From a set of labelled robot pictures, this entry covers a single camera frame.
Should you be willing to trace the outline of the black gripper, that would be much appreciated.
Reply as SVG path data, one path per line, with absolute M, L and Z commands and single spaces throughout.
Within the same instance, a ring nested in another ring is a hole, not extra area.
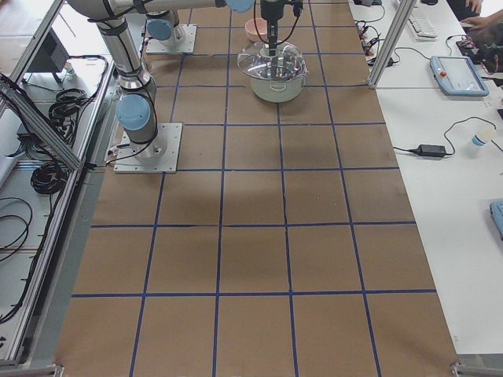
M 277 52 L 277 22 L 284 16 L 285 6 L 290 5 L 295 17 L 299 17 L 303 11 L 303 1 L 261 1 L 261 17 L 267 21 L 267 40 L 269 55 Z

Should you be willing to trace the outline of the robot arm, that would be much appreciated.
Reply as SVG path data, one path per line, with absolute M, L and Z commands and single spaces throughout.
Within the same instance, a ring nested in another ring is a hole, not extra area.
M 156 84 L 135 48 L 125 18 L 128 13 L 147 18 L 147 32 L 158 41 L 175 42 L 180 29 L 180 9 L 229 7 L 237 13 L 252 9 L 266 21 L 266 35 L 238 55 L 240 70 L 257 89 L 269 84 L 263 100 L 273 102 L 281 84 L 302 78 L 306 65 L 301 52 L 287 39 L 279 40 L 278 22 L 285 6 L 295 17 L 303 11 L 301 1 L 71 1 L 70 6 L 97 25 L 119 72 L 119 85 L 125 94 L 116 105 L 116 117 L 130 140 L 132 155 L 138 159 L 159 157 L 165 150 L 160 136 L 154 99 Z
M 174 49 L 185 41 L 185 30 L 177 10 L 147 13 L 146 30 L 151 38 Z

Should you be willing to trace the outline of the person hand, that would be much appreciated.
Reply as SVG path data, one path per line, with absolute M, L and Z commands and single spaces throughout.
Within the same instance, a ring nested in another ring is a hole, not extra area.
M 472 16 L 465 18 L 461 21 L 465 24 L 470 24 L 474 29 L 481 29 L 487 27 L 491 23 L 490 16 Z

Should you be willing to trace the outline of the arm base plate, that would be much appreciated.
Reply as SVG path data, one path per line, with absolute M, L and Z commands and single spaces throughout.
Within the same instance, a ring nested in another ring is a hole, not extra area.
M 146 53 L 153 55 L 192 54 L 196 44 L 196 24 L 179 24 L 172 36 L 165 41 L 151 38 Z
M 157 136 L 147 148 L 131 143 L 123 131 L 121 143 L 127 147 L 118 151 L 113 170 L 117 174 L 175 174 L 182 129 L 182 123 L 159 123 Z

